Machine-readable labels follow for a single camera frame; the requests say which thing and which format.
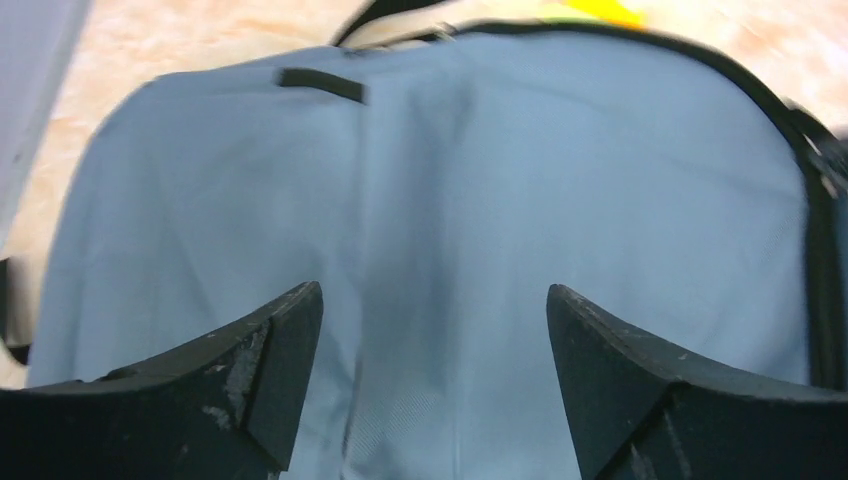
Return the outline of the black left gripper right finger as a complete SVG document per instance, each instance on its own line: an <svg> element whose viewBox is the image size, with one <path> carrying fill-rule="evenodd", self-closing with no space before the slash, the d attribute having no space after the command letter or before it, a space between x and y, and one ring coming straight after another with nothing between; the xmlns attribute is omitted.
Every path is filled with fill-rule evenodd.
<svg viewBox="0 0 848 480"><path fill-rule="evenodd" d="M711 360L554 285L549 336L585 479L843 479L847 396Z"/></svg>

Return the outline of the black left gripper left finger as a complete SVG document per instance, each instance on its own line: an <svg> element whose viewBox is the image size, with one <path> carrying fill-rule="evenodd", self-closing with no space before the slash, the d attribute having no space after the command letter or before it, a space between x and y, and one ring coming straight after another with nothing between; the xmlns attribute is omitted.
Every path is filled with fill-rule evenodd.
<svg viewBox="0 0 848 480"><path fill-rule="evenodd" d="M91 382L1 394L5 479L275 479L289 467L323 314L305 282Z"/></svg>

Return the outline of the blue grey student backpack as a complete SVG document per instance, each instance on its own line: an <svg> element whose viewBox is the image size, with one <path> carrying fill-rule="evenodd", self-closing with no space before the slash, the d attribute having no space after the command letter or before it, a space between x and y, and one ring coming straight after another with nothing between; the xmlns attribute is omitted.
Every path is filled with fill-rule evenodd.
<svg viewBox="0 0 848 480"><path fill-rule="evenodd" d="M275 479L585 479L547 296L847 396L847 141L699 44L478 23L174 73L100 125L31 386L91 382L305 282L323 314Z"/></svg>

